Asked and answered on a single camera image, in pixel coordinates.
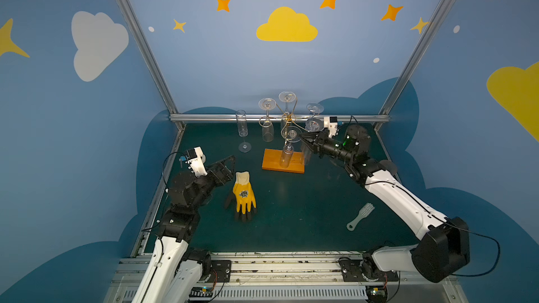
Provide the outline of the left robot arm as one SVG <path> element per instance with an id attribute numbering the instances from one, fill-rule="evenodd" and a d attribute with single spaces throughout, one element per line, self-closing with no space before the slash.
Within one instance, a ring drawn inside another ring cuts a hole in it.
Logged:
<path id="1" fill-rule="evenodd" d="M 204 166 L 188 161 L 189 170 L 178 173 L 168 188 L 170 207 L 151 228 L 157 240 L 134 302 L 187 302 L 193 287 L 211 270 L 209 251 L 189 247 L 200 221 L 199 209 L 211 192 L 234 179 L 235 156 Z"/>

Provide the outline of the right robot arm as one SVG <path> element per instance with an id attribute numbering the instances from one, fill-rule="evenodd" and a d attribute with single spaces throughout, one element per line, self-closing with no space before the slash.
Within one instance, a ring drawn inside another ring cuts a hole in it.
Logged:
<path id="1" fill-rule="evenodd" d="M 334 140 L 327 129 L 302 133 L 301 142 L 320 157 L 329 156 L 344 163 L 349 177 L 379 198 L 414 233 L 415 245 L 380 247 L 362 260 L 362 275 L 378 280 L 386 272 L 415 272 L 439 283 L 470 263 L 470 231 L 459 217 L 450 218 L 428 206 L 395 177 L 397 167 L 388 160 L 369 155 L 371 138 L 358 124 L 348 126 L 343 142 Z"/>

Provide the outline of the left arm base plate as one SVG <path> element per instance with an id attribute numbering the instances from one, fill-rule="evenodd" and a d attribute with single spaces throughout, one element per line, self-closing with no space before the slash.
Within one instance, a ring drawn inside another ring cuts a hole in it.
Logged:
<path id="1" fill-rule="evenodd" d="M 232 274 L 231 260 L 211 260 L 203 264 L 202 283 L 229 283 Z"/>

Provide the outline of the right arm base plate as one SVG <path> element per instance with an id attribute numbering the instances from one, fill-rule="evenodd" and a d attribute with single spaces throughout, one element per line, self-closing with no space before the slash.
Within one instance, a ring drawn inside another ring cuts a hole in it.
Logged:
<path id="1" fill-rule="evenodd" d="M 344 282 L 398 282 L 399 277 L 394 272 L 382 272 L 370 259 L 359 260 L 340 258 L 338 264 Z"/>

